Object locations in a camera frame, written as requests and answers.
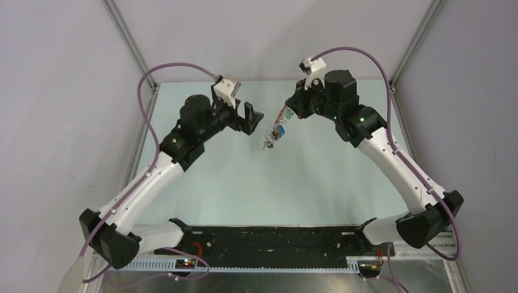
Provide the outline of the key with green tag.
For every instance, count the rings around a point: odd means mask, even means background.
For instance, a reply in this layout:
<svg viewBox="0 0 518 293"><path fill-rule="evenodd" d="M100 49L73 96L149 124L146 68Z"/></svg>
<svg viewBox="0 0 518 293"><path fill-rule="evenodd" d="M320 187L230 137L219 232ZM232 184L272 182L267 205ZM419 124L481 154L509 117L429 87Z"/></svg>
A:
<svg viewBox="0 0 518 293"><path fill-rule="evenodd" d="M284 117L286 120L292 119L293 115L294 115L294 112L291 109L285 108Z"/></svg>

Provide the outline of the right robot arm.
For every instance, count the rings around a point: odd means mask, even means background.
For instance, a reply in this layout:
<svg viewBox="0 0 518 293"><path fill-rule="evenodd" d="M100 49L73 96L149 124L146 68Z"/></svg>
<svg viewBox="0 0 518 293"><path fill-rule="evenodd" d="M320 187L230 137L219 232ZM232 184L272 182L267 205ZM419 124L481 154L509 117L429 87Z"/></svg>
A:
<svg viewBox="0 0 518 293"><path fill-rule="evenodd" d="M372 107L360 103L357 81L348 70L332 70L323 80L297 81L285 105L300 118L318 115L331 120L344 142L357 148L381 170L404 200L408 211L372 219L354 239L356 250L370 255L379 244L405 241L423 248L451 225L464 203L457 191L446 191L407 156L394 139L387 138L387 122Z"/></svg>

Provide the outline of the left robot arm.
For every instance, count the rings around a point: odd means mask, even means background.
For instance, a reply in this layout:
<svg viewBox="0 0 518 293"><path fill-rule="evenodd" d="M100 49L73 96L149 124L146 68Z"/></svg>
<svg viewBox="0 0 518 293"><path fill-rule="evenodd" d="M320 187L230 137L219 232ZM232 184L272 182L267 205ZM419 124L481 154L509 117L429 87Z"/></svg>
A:
<svg viewBox="0 0 518 293"><path fill-rule="evenodd" d="M87 244L113 269L126 267L137 255L171 247L178 254L191 251L193 238L181 220L137 225L147 206L181 176L205 151L205 142L225 128L251 135L264 115L251 103L238 108L214 97L192 95L180 108L180 118L159 144L153 160L131 185L99 211L86 209L79 217Z"/></svg>

